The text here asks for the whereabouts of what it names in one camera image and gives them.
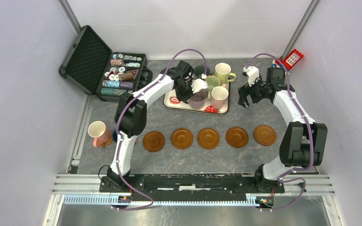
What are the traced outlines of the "light green mug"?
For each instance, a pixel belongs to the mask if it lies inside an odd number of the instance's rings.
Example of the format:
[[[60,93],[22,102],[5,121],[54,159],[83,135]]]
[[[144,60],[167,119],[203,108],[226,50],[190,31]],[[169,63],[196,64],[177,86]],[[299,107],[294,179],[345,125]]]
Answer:
[[[216,76],[207,76],[205,81],[208,84],[208,88],[206,89],[206,94],[207,94],[207,98],[210,99],[211,98],[211,93],[214,87],[217,87],[221,84],[219,78],[217,78]]]

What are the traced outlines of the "pale pink white mug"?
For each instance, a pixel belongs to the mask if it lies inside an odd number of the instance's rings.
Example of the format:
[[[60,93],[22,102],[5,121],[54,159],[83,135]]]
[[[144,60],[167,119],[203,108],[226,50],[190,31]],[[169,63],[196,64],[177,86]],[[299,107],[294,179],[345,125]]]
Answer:
[[[214,87],[211,91],[211,105],[215,109],[221,109],[226,104],[228,96],[229,91],[225,85]]]

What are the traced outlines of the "yellow-green mug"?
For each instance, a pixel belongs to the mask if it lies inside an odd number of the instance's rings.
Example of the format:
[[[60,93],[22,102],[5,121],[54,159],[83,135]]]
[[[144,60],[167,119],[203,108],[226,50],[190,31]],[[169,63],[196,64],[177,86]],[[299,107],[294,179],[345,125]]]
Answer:
[[[220,80],[221,85],[235,81],[236,79],[236,74],[231,72],[231,66],[226,63],[218,63],[215,66],[214,75]]]

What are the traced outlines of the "white strawberry print tray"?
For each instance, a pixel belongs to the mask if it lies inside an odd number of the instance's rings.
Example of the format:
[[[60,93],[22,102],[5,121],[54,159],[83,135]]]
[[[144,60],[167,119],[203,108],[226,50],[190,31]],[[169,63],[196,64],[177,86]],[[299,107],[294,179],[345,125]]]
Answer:
[[[185,81],[188,80],[195,80],[194,78],[192,78],[193,74],[186,71],[183,72],[180,69],[177,68],[172,68],[169,70],[168,72],[169,75],[177,75],[179,76],[179,78],[183,78]],[[228,82],[227,84],[223,84],[226,86],[227,90],[230,92],[230,83]],[[207,94],[206,94],[206,101],[204,106],[199,109],[199,110],[193,110],[188,102],[184,103],[184,102],[180,102],[178,100],[178,98],[176,97],[176,93],[175,90],[171,90],[169,92],[167,92],[164,96],[164,101],[163,101],[164,105],[168,108],[171,109],[175,109],[175,110],[185,110],[185,111],[194,111],[194,112],[200,112],[200,113],[211,113],[211,114],[225,114],[228,112],[229,109],[229,98],[227,98],[226,104],[221,108],[221,109],[215,109],[213,108],[213,106],[211,105],[211,99],[207,98]]]

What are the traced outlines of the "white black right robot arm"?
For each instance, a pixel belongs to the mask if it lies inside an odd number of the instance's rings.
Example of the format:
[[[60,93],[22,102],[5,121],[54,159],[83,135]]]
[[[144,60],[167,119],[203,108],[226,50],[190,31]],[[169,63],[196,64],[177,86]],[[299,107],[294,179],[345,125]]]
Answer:
[[[245,67],[242,74],[248,80],[238,88],[238,104],[248,107],[248,97],[254,104],[269,99],[287,125],[278,157],[255,171],[254,188],[266,192],[272,184],[282,184],[286,175],[308,171],[322,163],[328,128],[323,123],[317,123],[303,109],[290,84],[289,73],[284,69],[267,68],[265,80],[254,66]]]

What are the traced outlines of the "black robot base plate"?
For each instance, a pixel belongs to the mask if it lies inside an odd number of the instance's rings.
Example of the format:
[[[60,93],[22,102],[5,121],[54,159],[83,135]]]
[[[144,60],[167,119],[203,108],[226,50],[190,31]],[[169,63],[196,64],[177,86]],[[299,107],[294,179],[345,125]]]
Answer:
[[[244,201],[246,194],[282,194],[284,185],[249,174],[131,174],[125,180],[141,194],[132,201]]]

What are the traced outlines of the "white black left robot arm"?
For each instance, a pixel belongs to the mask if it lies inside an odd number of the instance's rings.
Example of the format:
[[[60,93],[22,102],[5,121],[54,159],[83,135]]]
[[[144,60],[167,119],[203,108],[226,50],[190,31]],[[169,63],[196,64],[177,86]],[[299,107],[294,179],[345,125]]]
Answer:
[[[163,70],[142,89],[122,94],[115,114],[115,157],[107,170],[107,177],[116,191],[123,192],[129,187],[127,174],[131,169],[131,155],[138,135],[146,127],[148,108],[173,89],[178,92],[180,101],[188,100],[193,95],[192,74],[193,67],[181,60],[176,67]]]

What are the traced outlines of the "dark blue mug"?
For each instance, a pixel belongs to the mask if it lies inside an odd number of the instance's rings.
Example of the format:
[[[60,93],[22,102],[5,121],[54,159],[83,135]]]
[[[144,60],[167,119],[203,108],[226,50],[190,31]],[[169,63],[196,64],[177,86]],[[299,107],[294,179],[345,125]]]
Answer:
[[[112,139],[113,139],[113,142],[117,143],[118,134],[117,134],[116,130],[113,130]]]

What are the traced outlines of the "lilac mug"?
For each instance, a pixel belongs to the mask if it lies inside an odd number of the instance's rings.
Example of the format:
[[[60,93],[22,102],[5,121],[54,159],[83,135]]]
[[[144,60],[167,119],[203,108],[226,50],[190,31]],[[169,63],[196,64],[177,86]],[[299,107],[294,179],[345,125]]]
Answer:
[[[206,101],[206,92],[201,90],[189,98],[188,104],[193,110],[201,109]]]

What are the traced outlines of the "brown grooved wooden coaster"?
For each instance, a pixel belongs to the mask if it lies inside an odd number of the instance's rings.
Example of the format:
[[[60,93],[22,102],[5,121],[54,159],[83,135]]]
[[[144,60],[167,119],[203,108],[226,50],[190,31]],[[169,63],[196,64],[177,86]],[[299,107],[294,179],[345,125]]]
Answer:
[[[197,134],[197,142],[206,150],[214,149],[220,142],[220,135],[213,128],[203,128]]]
[[[255,141],[263,146],[270,146],[277,140],[276,131],[268,125],[259,125],[254,129]]]
[[[165,137],[160,131],[150,131],[143,138],[143,146],[148,152],[158,152],[165,145]]]
[[[193,140],[192,132],[186,128],[174,130],[170,138],[172,145],[180,150],[189,148],[192,145]]]
[[[248,133],[241,127],[231,127],[225,135],[227,143],[234,148],[243,148],[249,141]]]

